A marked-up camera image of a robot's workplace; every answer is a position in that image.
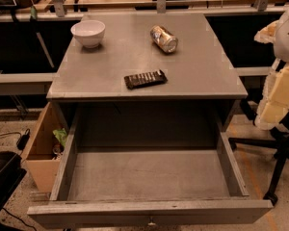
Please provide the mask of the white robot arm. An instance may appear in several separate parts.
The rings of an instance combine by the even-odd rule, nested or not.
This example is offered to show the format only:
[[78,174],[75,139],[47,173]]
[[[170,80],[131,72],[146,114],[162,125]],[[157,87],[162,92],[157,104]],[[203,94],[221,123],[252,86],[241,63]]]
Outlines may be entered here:
[[279,18],[264,27],[255,41],[271,43],[276,60],[266,77],[254,124],[262,130],[271,130],[289,112],[289,8]]

